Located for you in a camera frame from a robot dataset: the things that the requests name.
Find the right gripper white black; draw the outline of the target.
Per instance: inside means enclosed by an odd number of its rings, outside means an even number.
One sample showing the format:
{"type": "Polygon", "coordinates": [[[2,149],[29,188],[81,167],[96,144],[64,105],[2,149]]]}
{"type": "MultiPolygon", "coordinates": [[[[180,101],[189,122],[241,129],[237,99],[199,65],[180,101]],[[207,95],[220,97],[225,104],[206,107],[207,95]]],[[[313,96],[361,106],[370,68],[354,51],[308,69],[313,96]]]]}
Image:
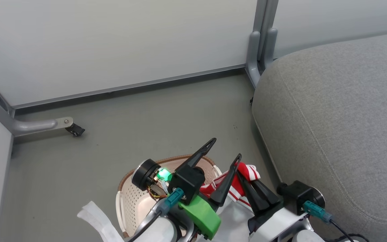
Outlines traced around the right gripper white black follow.
{"type": "Polygon", "coordinates": [[[303,209],[300,215],[293,213],[260,180],[248,181],[240,171],[237,175],[255,215],[248,220],[249,242],[315,241],[315,232],[303,209]]]}

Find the left gripper black green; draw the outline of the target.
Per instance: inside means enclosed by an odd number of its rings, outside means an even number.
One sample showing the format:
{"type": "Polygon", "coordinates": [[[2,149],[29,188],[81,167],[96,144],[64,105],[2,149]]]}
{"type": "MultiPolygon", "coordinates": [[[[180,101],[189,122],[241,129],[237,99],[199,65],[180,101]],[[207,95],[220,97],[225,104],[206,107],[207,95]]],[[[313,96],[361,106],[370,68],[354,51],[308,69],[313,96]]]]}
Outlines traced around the left gripper black green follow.
{"type": "Polygon", "coordinates": [[[215,137],[210,139],[179,165],[175,169],[169,184],[169,189],[180,188],[184,192],[184,198],[179,202],[179,207],[182,208],[203,237],[209,240],[214,238],[221,225],[221,219],[216,212],[219,207],[224,205],[242,158],[241,154],[236,156],[227,175],[209,198],[201,195],[200,187],[205,181],[205,177],[193,168],[203,156],[208,154],[216,141],[217,138],[215,137]]]}

